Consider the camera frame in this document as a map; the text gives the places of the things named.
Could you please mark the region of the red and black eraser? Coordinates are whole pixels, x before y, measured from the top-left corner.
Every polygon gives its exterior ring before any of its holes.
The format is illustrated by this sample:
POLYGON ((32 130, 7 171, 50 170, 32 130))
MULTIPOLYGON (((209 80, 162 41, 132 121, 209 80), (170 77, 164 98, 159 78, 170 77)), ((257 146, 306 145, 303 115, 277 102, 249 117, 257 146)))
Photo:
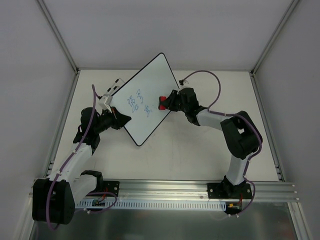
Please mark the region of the red and black eraser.
POLYGON ((159 99, 158 99, 158 109, 159 109, 160 111, 164 111, 164 110, 167 109, 167 107, 165 106, 166 99, 167 99, 166 96, 160 96, 160 97, 159 97, 159 99))

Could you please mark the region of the white whiteboard with black rim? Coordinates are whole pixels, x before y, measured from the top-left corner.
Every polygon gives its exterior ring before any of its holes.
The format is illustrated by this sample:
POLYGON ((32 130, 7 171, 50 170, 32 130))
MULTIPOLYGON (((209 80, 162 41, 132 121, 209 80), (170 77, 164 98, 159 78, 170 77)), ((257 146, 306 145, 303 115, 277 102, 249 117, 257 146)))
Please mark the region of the white whiteboard with black rim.
POLYGON ((179 86, 164 53, 159 53, 112 95, 111 106, 131 117, 124 126, 136 146, 142 146, 170 113, 159 110, 159 97, 179 86))

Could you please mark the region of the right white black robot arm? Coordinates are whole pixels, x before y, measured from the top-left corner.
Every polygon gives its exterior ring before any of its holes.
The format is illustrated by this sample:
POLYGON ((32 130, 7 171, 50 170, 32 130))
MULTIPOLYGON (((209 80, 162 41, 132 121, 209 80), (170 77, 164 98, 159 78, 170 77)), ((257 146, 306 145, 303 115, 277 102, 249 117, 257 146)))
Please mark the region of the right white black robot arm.
POLYGON ((222 131, 231 153, 228 171, 220 183, 207 184, 210 199, 253 199, 256 189, 246 178, 250 160, 262 149, 263 138, 246 111, 221 113, 199 105, 193 88, 173 90, 159 97, 159 110, 183 112, 196 126, 222 131))

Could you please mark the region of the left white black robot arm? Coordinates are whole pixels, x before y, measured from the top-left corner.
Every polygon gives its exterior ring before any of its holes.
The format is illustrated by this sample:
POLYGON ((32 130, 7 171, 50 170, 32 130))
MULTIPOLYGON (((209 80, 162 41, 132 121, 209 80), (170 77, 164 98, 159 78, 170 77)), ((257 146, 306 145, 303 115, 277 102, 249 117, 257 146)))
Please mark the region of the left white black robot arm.
POLYGON ((100 143, 100 134, 109 128, 119 130, 132 118, 115 107, 98 113, 93 107, 81 111, 80 125, 66 160, 45 179, 33 184, 32 219, 49 225, 67 225, 76 205, 88 194, 98 196, 104 191, 103 175, 83 170, 100 143))

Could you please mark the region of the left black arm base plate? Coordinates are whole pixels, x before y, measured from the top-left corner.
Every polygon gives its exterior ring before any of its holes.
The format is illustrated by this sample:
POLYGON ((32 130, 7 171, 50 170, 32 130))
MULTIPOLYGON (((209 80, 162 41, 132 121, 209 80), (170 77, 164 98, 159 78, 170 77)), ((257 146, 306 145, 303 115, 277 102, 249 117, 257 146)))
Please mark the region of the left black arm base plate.
POLYGON ((119 196, 120 182, 116 180, 104 180, 103 181, 103 192, 113 193, 117 197, 119 196))

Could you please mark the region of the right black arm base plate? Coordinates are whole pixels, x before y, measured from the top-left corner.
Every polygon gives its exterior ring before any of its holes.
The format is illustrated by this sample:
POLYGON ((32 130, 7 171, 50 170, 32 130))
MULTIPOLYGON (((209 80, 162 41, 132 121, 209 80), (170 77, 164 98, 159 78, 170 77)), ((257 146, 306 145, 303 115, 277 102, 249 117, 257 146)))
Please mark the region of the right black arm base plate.
POLYGON ((232 185, 228 183, 208 183, 207 194, 209 199, 240 199, 245 200, 252 198, 251 185, 249 183, 241 183, 232 185))

